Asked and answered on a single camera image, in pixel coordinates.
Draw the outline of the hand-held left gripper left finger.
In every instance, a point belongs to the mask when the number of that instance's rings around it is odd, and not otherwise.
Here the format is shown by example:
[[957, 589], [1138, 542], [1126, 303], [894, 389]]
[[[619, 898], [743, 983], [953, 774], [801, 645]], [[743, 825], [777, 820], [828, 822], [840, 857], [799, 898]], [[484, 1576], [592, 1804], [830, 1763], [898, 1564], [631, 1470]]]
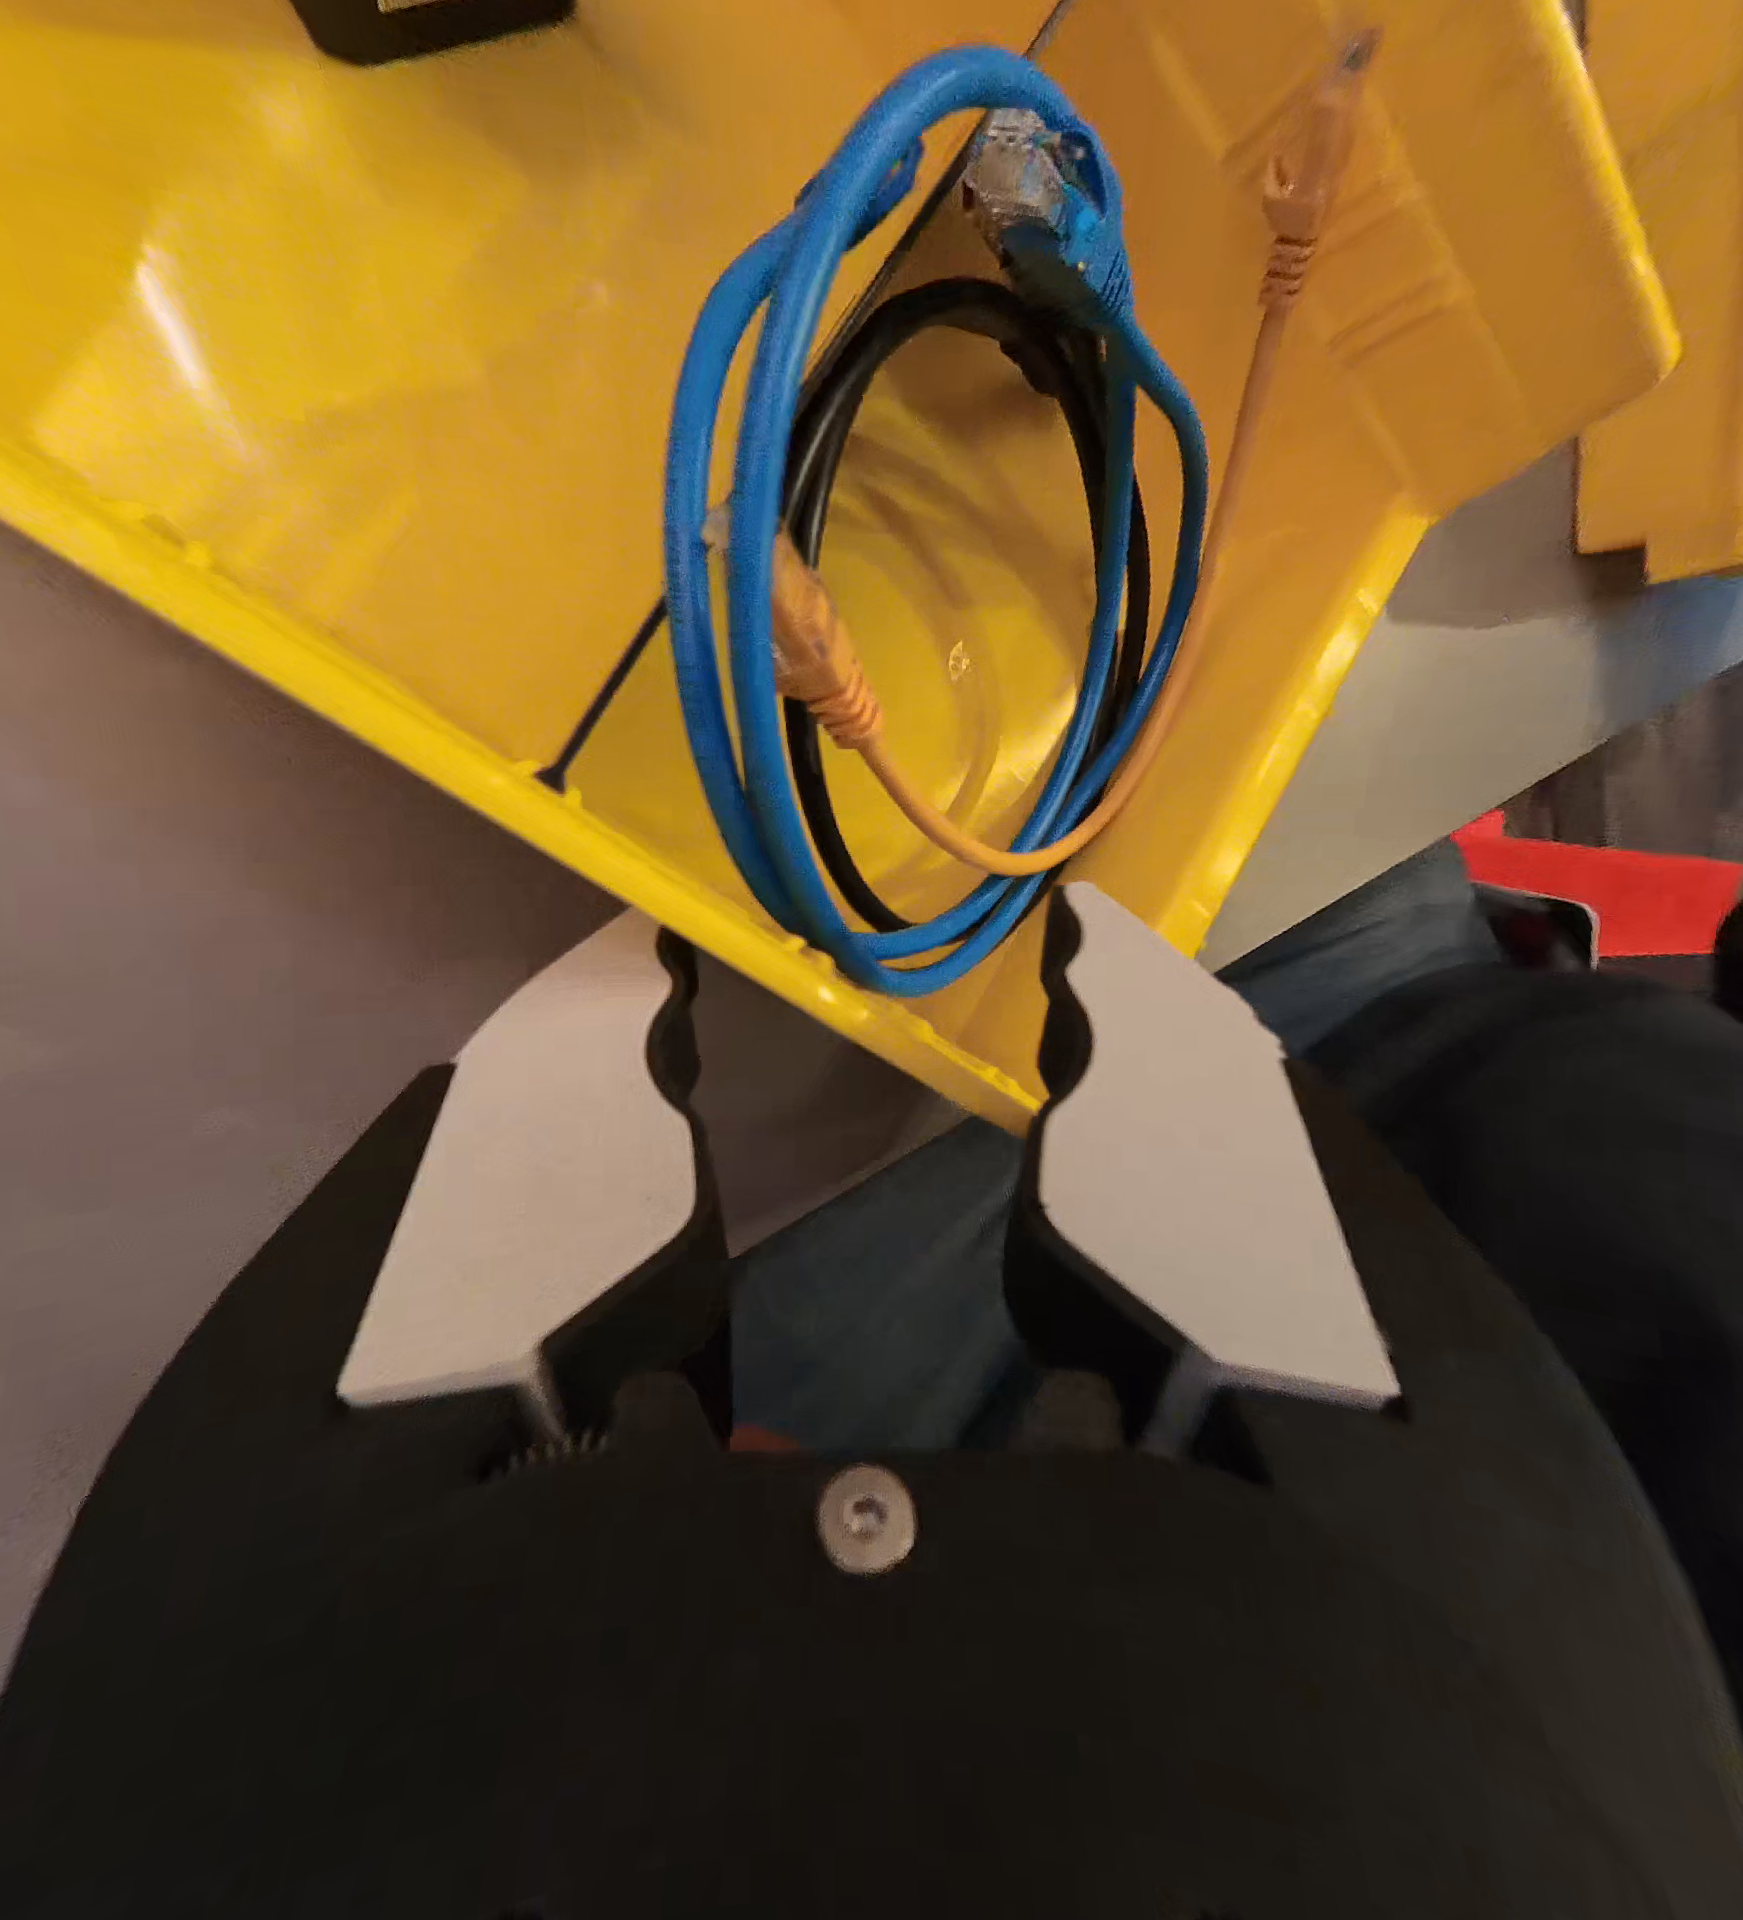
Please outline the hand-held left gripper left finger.
[[538, 1393], [548, 1339], [687, 1227], [692, 1127], [648, 1064], [672, 988], [657, 923], [619, 915], [457, 1052], [345, 1403]]

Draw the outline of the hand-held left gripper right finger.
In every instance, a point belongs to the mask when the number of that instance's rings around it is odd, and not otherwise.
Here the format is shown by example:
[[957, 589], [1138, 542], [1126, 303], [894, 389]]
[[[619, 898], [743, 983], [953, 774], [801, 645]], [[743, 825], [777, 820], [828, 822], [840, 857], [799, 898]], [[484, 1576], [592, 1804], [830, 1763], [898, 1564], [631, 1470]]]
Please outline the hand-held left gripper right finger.
[[1401, 1388], [1287, 1052], [1196, 959], [1091, 884], [1062, 888], [1084, 1066], [1045, 1071], [1033, 1195], [1081, 1254], [1216, 1386], [1376, 1412]]

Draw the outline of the yellow divided storage bin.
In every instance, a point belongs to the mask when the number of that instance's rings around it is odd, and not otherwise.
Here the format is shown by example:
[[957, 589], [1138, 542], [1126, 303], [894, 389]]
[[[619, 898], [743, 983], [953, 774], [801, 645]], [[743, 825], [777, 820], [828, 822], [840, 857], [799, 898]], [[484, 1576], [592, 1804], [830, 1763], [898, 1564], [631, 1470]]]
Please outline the yellow divided storage bin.
[[380, 69], [289, 4], [0, 4], [0, 520], [1021, 1132], [1043, 928], [911, 1005], [779, 932], [665, 637], [569, 791], [538, 772], [660, 596], [696, 314], [896, 74], [960, 43], [1047, 65], [1223, 467], [1267, 162], [1364, 31], [1196, 693], [1081, 869], [1194, 951], [1425, 533], [1679, 362], [1564, 4], [579, 4]]

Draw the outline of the black ethernet splitter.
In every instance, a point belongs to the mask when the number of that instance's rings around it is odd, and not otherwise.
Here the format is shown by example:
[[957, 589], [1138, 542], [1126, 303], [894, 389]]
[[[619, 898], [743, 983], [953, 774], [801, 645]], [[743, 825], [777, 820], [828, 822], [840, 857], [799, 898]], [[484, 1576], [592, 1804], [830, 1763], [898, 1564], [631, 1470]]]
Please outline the black ethernet splitter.
[[418, 62], [558, 30], [575, 2], [292, 2], [323, 57], [353, 69]]

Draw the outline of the red flat object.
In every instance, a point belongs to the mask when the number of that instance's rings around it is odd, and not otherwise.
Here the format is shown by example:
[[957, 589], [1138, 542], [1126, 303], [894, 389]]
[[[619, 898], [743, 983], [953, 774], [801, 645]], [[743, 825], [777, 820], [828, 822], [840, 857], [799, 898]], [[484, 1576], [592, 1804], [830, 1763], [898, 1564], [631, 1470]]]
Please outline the red flat object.
[[1706, 959], [1730, 917], [1743, 920], [1743, 861], [1525, 839], [1503, 811], [1459, 827], [1454, 845], [1520, 969]]

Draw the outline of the yellow plastic storage bin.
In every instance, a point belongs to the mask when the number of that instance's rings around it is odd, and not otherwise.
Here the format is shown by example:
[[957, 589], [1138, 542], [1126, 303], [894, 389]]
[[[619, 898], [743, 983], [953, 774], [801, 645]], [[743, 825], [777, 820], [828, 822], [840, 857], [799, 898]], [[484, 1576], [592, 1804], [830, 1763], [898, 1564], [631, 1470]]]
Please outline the yellow plastic storage bin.
[[1743, 2], [1594, 2], [1584, 40], [1681, 359], [1581, 437], [1579, 552], [1743, 574]]

